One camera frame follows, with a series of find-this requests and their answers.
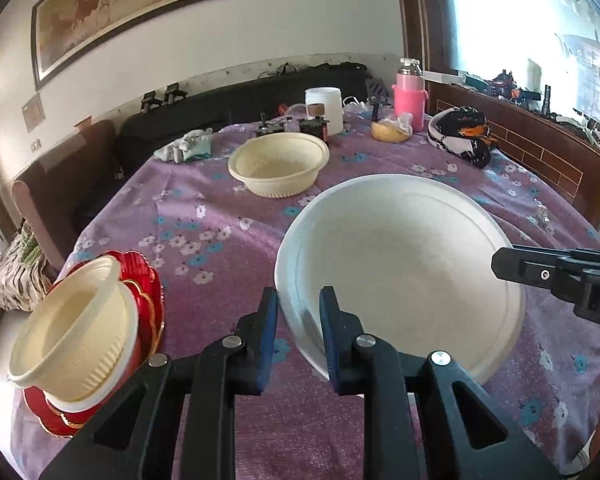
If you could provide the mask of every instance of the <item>large white bowl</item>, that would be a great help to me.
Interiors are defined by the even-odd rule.
[[[317,137],[284,132],[245,142],[229,158],[229,173],[256,195],[284,198],[310,188],[328,161]]]
[[[510,247],[469,197],[433,180],[371,175],[321,193],[292,223],[275,281],[296,345],[328,376],[318,294],[397,350],[451,354],[487,381],[513,349],[525,316],[519,284],[498,280],[491,257]]]

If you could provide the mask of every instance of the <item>pink thermos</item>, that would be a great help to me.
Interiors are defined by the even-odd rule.
[[[417,59],[402,58],[402,66],[394,85],[395,114],[409,112],[413,115],[413,131],[424,129],[424,108],[429,94],[424,89],[424,76]]]

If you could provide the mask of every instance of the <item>brown cap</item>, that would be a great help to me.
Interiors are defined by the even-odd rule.
[[[324,105],[321,103],[307,105],[306,113],[311,117],[321,117],[324,115]]]

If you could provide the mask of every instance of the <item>floral tablecloth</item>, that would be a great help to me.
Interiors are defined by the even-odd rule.
[[[485,208],[514,244],[600,248],[576,210],[500,152],[478,170],[431,146],[426,134],[386,144],[372,139],[368,122],[348,123],[349,131],[331,137],[331,160],[315,185],[284,200],[254,196],[228,173],[230,153],[252,135],[250,125],[214,134],[209,160],[149,160],[80,236],[65,269],[106,250],[142,251],[165,286],[161,349],[178,358],[231,333],[240,316],[257,308],[262,288],[274,283],[276,252],[294,217],[322,190],[356,176],[405,173],[449,184]],[[549,232],[537,226],[534,199],[549,209]],[[526,288],[518,344],[485,388],[563,466],[598,420],[600,326],[576,318],[546,291]],[[46,434],[22,402],[12,437],[30,479],[66,443]],[[337,397],[280,321],[266,393],[237,400],[235,442],[239,479],[359,478],[363,402]]]

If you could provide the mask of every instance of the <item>white bowl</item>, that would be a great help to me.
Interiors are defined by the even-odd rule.
[[[59,283],[34,309],[16,339],[9,378],[62,400],[95,391],[122,352],[128,327],[112,256],[89,262]]]
[[[328,161],[322,140],[283,132],[247,140],[229,158],[229,173],[256,195],[284,198],[310,188]]]
[[[118,383],[122,379],[123,375],[127,370],[127,365],[134,354],[136,349],[136,343],[138,342],[138,306],[133,294],[123,283],[118,282],[120,293],[125,300],[126,307],[126,339],[123,345],[122,353],[118,358],[115,366],[111,370],[111,373],[107,376],[104,382],[98,387],[97,390],[92,392],[84,399],[67,401],[58,399],[48,392],[45,393],[46,400],[48,400],[55,408],[65,413],[80,413],[85,410],[89,410],[101,403],[109,394],[112,393],[114,388],[118,386]]]
[[[328,376],[318,294],[397,350],[451,354],[487,381],[522,330],[522,286],[498,280],[491,257],[510,247],[491,216],[445,184],[399,174],[356,178],[321,193],[278,251],[275,282],[296,345]]]

